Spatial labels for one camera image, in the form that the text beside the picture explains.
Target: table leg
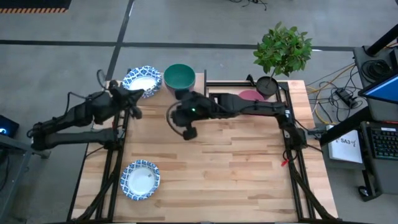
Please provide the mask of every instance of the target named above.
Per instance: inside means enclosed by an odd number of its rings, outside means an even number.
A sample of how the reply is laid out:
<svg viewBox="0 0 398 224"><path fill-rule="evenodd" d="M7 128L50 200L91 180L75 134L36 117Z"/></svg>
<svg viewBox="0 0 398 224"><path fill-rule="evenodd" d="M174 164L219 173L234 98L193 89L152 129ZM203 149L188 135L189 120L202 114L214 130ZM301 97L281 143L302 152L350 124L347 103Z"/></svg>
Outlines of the table leg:
<svg viewBox="0 0 398 224"><path fill-rule="evenodd" d="M345 119L340 124L337 124L336 126L327 130L325 134L322 134L320 144L321 146L324 146L336 138L358 128L362 121L372 120L371 112L367 106L349 118Z"/></svg>
<svg viewBox="0 0 398 224"><path fill-rule="evenodd" d="M358 193L364 202L368 202L375 198L378 198L382 193L376 188L371 179L372 174L367 170L362 170L363 179L365 181L365 186L358 187Z"/></svg>

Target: paper plate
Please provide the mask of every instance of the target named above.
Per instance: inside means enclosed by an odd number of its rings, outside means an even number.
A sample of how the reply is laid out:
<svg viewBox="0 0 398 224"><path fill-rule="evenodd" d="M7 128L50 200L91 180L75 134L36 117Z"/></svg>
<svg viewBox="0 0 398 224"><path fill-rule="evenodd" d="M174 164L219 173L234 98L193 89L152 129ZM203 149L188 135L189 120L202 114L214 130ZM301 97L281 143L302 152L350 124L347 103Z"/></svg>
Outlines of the paper plate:
<svg viewBox="0 0 398 224"><path fill-rule="evenodd" d="M244 100L259 100L259 101L266 101L264 97L257 92L256 90L244 90L242 91L239 96Z"/></svg>
<svg viewBox="0 0 398 224"><path fill-rule="evenodd" d="M143 98L153 96L162 86L162 75L154 67L143 66L132 69L122 81L128 90L144 89Z"/></svg>
<svg viewBox="0 0 398 224"><path fill-rule="evenodd" d="M155 164L145 160L137 160L126 167L120 179L123 193L136 201L149 198L159 185L159 169Z"/></svg>

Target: white paper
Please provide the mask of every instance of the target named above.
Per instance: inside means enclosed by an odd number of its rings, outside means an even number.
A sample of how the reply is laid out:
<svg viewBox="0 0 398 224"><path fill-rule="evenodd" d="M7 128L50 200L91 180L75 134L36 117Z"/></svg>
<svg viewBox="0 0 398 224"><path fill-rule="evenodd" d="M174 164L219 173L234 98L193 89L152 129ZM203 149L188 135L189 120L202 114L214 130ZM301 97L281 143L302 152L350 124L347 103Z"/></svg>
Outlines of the white paper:
<svg viewBox="0 0 398 224"><path fill-rule="evenodd" d="M328 125L326 129L329 130L332 127L333 125ZM356 130L329 142L328 147L330 159L362 163L361 147Z"/></svg>

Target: teal bowl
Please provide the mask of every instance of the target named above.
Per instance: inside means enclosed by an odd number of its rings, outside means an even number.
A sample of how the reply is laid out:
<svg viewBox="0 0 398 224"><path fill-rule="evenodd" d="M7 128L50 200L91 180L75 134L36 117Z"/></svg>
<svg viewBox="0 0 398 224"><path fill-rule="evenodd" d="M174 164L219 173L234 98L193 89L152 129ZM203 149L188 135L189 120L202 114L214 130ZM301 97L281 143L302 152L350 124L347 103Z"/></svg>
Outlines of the teal bowl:
<svg viewBox="0 0 398 224"><path fill-rule="evenodd" d="M167 88L176 90L192 90L195 86L195 72L188 65L175 64L166 69L163 75Z"/></svg>

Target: power strip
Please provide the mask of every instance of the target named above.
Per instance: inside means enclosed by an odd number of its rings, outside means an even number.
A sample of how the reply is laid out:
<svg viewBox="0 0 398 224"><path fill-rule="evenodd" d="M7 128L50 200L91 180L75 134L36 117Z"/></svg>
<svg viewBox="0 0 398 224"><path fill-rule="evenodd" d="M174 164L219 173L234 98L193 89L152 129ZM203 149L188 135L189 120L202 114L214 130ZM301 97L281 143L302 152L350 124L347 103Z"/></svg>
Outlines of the power strip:
<svg viewBox="0 0 398 224"><path fill-rule="evenodd" d="M345 89L339 88L335 93L349 108L352 109L358 105L358 102Z"/></svg>

